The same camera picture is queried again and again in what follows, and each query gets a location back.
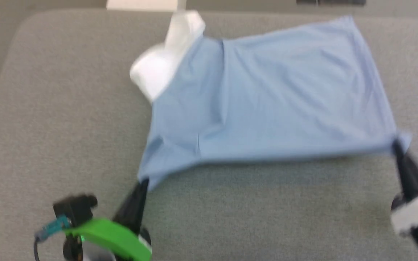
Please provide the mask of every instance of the black object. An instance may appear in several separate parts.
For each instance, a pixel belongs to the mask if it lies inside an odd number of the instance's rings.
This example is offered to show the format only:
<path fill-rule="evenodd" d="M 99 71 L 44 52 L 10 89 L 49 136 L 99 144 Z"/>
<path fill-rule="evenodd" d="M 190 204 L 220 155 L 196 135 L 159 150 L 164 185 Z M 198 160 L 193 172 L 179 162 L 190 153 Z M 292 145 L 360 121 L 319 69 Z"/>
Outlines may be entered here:
<path fill-rule="evenodd" d="M 82 261 L 83 248 L 79 236 L 68 235 L 62 247 L 64 259 L 67 261 Z"/>
<path fill-rule="evenodd" d="M 39 240 L 35 238 L 35 242 L 33 243 L 33 255 L 35 256 L 35 261 L 40 261 L 40 257 L 38 256 L 38 242 Z"/>
<path fill-rule="evenodd" d="M 297 4 L 313 5 L 365 5 L 366 0 L 296 0 Z"/>
<path fill-rule="evenodd" d="M 53 204 L 54 213 L 59 218 L 65 215 L 71 227 L 75 228 L 93 218 L 91 209 L 96 207 L 98 200 L 94 195 L 69 196 Z"/>
<path fill-rule="evenodd" d="M 148 184 L 149 179 L 143 180 L 141 183 L 138 182 L 112 219 L 112 221 L 128 227 L 135 235 L 141 231 Z"/>
<path fill-rule="evenodd" d="M 398 166 L 401 194 L 396 195 L 391 205 L 395 210 L 418 197 L 418 165 L 408 152 L 405 152 L 399 141 L 393 144 Z M 411 229 L 411 236 L 418 246 L 418 228 Z"/>
<path fill-rule="evenodd" d="M 115 213 L 113 222 L 129 228 L 135 235 L 140 235 L 148 244 L 151 245 L 151 237 L 146 228 L 141 226 L 143 221 L 144 205 L 148 193 L 149 180 L 137 183 L 133 190 L 121 204 Z M 56 216 L 66 215 L 71 221 L 72 226 L 76 227 L 85 221 L 93 218 L 91 208 L 98 204 L 94 195 L 70 196 L 53 205 Z M 83 258 L 82 243 L 78 237 L 67 236 L 63 245 L 63 255 L 67 261 L 81 261 Z M 115 255 L 116 261 L 124 260 Z"/>

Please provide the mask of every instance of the black cable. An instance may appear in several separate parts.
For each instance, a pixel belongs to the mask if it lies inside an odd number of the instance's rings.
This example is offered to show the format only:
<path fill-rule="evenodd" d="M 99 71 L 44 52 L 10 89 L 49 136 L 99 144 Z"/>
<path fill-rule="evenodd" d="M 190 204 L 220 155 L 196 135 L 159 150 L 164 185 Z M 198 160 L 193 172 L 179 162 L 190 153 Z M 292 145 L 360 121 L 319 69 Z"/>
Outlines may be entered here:
<path fill-rule="evenodd" d="M 35 261 L 40 261 L 38 256 L 38 238 L 35 238 L 35 242 L 33 243 L 33 254 L 35 255 Z"/>

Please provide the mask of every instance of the light blue cloth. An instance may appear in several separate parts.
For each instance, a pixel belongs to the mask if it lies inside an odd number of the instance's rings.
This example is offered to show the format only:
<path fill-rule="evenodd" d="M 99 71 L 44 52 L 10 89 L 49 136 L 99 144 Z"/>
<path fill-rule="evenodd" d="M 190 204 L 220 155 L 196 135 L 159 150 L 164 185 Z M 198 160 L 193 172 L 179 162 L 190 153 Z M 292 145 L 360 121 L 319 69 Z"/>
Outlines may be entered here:
<path fill-rule="evenodd" d="M 203 162 L 388 151 L 400 137 L 351 17 L 235 40 L 202 37 L 152 104 L 138 177 Z M 402 137 L 408 146 L 410 137 Z"/>

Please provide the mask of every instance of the white object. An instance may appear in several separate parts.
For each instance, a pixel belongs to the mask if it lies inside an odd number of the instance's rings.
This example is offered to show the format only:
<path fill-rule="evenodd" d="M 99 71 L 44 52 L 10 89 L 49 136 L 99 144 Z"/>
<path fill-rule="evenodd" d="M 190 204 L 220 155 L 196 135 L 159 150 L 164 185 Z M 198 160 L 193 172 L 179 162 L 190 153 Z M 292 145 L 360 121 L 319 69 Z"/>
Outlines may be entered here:
<path fill-rule="evenodd" d="M 177 12 L 172 16 L 165 42 L 151 47 L 133 63 L 130 78 L 150 102 L 169 85 L 181 60 L 205 28 L 197 11 Z"/>
<path fill-rule="evenodd" d="M 180 2 L 181 0 L 108 0 L 106 9 L 174 12 L 182 8 Z"/>
<path fill-rule="evenodd" d="M 407 234 L 411 228 L 418 227 L 418 198 L 393 211 L 391 223 L 394 231 L 400 235 Z"/>

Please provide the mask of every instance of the gray fabric surface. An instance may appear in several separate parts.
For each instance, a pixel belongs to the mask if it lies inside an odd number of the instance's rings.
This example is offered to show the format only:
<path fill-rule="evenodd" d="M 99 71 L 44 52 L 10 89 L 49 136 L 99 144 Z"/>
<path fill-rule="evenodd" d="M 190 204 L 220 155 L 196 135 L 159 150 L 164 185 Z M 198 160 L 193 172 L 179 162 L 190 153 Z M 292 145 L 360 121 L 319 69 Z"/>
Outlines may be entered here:
<path fill-rule="evenodd" d="M 206 34 L 238 37 L 330 17 L 202 14 Z M 51 204 L 94 192 L 111 217 L 134 185 L 151 107 L 128 76 L 170 14 L 57 11 L 27 20 L 0 76 L 0 260 L 33 259 Z M 355 18 L 400 128 L 418 156 L 418 20 Z M 154 260 L 418 260 L 394 235 L 390 157 L 203 166 L 149 194 Z M 62 260 L 63 236 L 40 246 Z"/>

